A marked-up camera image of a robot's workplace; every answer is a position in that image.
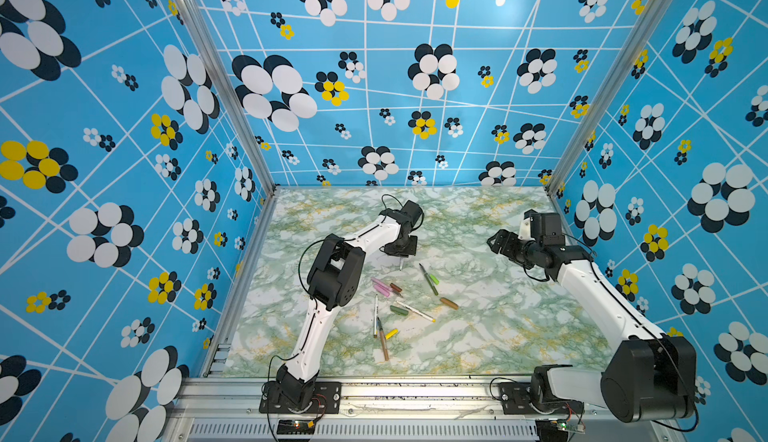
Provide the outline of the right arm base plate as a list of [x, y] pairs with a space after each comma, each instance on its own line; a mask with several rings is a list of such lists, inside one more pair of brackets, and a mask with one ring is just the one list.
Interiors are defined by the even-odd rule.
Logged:
[[569, 418], [582, 414], [584, 404], [579, 401], [559, 400], [536, 404], [530, 394], [529, 384], [504, 380], [495, 383], [492, 396], [502, 407], [505, 415], [531, 415]]

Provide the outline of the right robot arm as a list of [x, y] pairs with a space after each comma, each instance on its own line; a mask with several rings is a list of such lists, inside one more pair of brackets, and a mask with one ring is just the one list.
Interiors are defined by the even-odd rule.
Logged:
[[603, 370], [536, 367], [529, 389], [536, 410], [581, 402], [606, 408], [624, 423], [655, 421], [662, 426], [698, 415], [692, 344], [666, 335], [620, 296], [599, 273], [590, 252], [567, 243], [557, 214], [528, 210], [517, 232], [501, 229], [487, 245], [525, 271], [542, 269], [545, 281], [580, 303], [613, 351]]

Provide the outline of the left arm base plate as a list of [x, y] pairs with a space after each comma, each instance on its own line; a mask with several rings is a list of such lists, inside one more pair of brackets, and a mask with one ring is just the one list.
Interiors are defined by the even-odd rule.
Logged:
[[338, 414], [342, 395], [340, 382], [320, 381], [309, 387], [300, 388], [296, 395], [290, 398], [292, 391], [282, 388], [277, 381], [267, 382], [259, 405], [261, 414]]

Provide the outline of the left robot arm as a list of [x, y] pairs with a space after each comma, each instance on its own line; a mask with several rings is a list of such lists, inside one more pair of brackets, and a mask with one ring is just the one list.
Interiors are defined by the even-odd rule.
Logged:
[[418, 238], [413, 232], [423, 216], [420, 205], [408, 200], [399, 208], [382, 210], [354, 234], [330, 234], [320, 241], [303, 284], [309, 298], [305, 321], [292, 354], [271, 385], [278, 401], [295, 409], [310, 405], [329, 332], [340, 310], [355, 296], [366, 258], [379, 252], [401, 258], [415, 255]]

